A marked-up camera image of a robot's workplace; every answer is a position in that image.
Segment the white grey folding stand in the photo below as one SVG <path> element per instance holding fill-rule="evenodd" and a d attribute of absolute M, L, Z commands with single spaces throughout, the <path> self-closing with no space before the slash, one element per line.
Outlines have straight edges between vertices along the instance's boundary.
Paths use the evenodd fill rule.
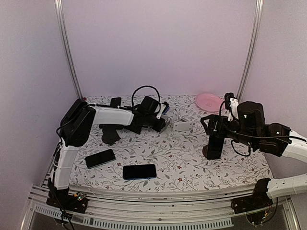
<path fill-rule="evenodd" d="M 167 115 L 161 115 L 160 117 L 161 119 L 163 118 L 165 120 L 165 126 L 161 129 L 160 133 L 164 132 L 167 127 L 170 125 L 171 121 L 172 121 L 172 117 L 167 116 Z"/>

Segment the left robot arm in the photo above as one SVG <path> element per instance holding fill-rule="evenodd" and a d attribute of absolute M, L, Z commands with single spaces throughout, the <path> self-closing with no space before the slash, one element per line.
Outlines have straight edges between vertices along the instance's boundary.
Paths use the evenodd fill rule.
<path fill-rule="evenodd" d="M 161 132 L 166 126 L 162 117 L 166 105 L 149 96 L 140 104 L 122 107 L 104 104 L 89 104 L 83 99 L 74 102 L 61 120 L 56 132 L 59 143 L 54 153 L 51 183 L 57 190 L 52 199 L 61 208 L 71 204 L 71 197 L 63 190 L 69 188 L 69 178 L 75 157 L 88 141 L 91 129 L 98 125 L 103 129 L 104 143 L 115 142 L 116 130 L 125 128 L 140 134 L 145 127 Z"/>

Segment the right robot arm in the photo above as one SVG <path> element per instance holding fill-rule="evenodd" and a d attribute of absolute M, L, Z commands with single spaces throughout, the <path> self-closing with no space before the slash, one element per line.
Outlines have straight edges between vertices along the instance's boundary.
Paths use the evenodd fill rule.
<path fill-rule="evenodd" d="M 229 138 L 232 142 L 246 145 L 249 153 L 260 151 L 276 157 L 307 161 L 307 139 L 280 123 L 266 124 L 262 104 L 246 101 L 237 105 L 235 111 L 230 105 L 226 108 L 232 120 L 221 114 L 201 118 L 201 124 L 209 136 L 205 147 L 206 158 L 220 158 L 224 140 Z M 248 205 L 252 209 L 258 209 L 267 199 L 306 191 L 305 173 L 282 179 L 265 178 L 257 181 Z"/>

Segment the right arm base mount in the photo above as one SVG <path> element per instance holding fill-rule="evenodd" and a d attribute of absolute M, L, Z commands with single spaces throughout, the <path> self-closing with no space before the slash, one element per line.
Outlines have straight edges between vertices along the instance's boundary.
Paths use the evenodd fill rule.
<path fill-rule="evenodd" d="M 270 180 L 270 178 L 260 179 L 257 181 L 251 195 L 232 199 L 231 208 L 235 214 L 271 206 L 273 201 L 267 195 L 267 186 Z"/>

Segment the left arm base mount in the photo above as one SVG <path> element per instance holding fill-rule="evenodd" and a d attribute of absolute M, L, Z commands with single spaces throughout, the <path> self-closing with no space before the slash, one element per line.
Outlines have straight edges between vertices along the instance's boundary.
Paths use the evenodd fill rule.
<path fill-rule="evenodd" d="M 46 204 L 52 207 L 62 208 L 65 211 L 84 214 L 89 200 L 87 198 L 80 200 L 74 195 L 69 195 L 68 191 L 68 189 L 49 191 Z"/>

